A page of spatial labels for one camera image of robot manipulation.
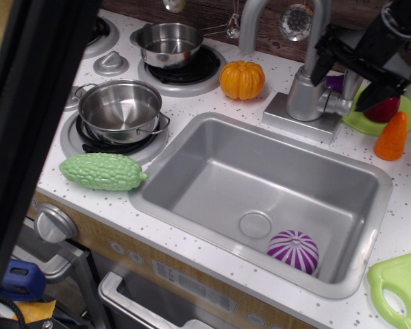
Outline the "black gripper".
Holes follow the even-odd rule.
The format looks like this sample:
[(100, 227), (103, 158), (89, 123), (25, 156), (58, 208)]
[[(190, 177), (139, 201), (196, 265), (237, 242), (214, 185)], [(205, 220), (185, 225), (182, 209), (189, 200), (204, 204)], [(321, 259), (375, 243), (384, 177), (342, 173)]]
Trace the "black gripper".
[(355, 111), (366, 112), (388, 98), (400, 97), (411, 84), (411, 68), (399, 55), (410, 37), (383, 25), (353, 30), (328, 25), (315, 49), (318, 60), (311, 82), (318, 86), (335, 63), (371, 81), (358, 89)]

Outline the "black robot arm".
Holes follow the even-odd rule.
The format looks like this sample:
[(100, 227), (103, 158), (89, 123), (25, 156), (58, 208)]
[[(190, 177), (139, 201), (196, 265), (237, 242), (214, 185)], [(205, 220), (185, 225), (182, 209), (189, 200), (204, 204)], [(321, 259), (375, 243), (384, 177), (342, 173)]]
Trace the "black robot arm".
[(411, 56), (410, 41), (411, 1), (388, 2), (366, 30), (330, 24), (315, 46), (311, 81), (318, 85), (339, 62), (371, 82), (356, 104), (357, 112), (370, 110), (411, 85), (411, 68), (399, 55), (403, 47)]

